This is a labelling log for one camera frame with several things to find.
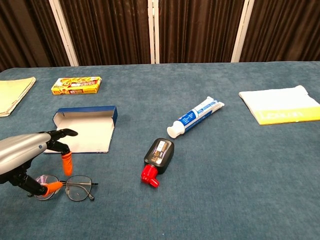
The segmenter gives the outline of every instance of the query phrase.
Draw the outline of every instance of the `red cap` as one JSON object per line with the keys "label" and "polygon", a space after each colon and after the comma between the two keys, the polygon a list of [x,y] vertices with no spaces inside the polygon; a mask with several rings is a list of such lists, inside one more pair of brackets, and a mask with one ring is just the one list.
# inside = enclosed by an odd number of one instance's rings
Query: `red cap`
{"label": "red cap", "polygon": [[158,169],[151,164],[147,164],[141,173],[141,180],[142,182],[157,188],[159,186],[159,181],[156,179],[157,174]]}

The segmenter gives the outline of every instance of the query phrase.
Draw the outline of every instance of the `blue table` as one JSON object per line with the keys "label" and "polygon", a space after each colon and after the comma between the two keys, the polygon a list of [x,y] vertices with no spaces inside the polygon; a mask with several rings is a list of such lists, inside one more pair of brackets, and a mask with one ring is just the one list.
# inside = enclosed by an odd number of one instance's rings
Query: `blue table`
{"label": "blue table", "polygon": [[[320,122],[260,126],[238,93],[302,85],[320,102],[320,62],[13,68],[0,80],[32,76],[0,139],[54,130],[58,108],[116,105],[118,119],[109,153],[73,156],[74,174],[99,183],[95,201],[62,190],[38,201],[1,184],[1,239],[319,239]],[[57,78],[82,76],[102,77],[97,94],[52,95]],[[141,183],[153,141],[207,96],[225,106],[173,139],[158,188]],[[58,154],[27,173],[66,179]]]}

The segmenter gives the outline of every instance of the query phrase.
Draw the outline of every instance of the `folded towel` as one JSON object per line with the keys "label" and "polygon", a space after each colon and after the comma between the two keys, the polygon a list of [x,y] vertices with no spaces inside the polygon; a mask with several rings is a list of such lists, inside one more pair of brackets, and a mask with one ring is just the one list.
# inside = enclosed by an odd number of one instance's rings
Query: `folded towel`
{"label": "folded towel", "polygon": [[35,82],[35,77],[0,80],[0,117],[9,116]]}
{"label": "folded towel", "polygon": [[301,85],[283,89],[241,91],[239,96],[260,125],[320,120],[320,104]]}

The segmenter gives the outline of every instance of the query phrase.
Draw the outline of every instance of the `blue and white toothpaste tube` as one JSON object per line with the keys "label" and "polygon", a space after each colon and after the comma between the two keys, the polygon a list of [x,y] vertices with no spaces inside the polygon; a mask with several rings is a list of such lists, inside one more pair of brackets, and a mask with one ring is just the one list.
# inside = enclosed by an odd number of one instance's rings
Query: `blue and white toothpaste tube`
{"label": "blue and white toothpaste tube", "polygon": [[174,121],[173,125],[169,126],[166,131],[171,138],[175,139],[180,134],[184,134],[189,129],[200,123],[202,120],[209,117],[215,111],[222,108],[224,105],[225,104],[223,102],[220,102],[208,96],[206,100],[204,100],[198,106]]}

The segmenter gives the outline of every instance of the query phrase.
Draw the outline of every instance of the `snack box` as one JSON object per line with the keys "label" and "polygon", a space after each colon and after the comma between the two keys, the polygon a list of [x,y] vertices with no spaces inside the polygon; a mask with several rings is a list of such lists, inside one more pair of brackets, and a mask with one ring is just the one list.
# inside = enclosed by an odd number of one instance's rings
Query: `snack box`
{"label": "snack box", "polygon": [[54,95],[96,94],[101,80],[99,76],[58,78],[51,91]]}

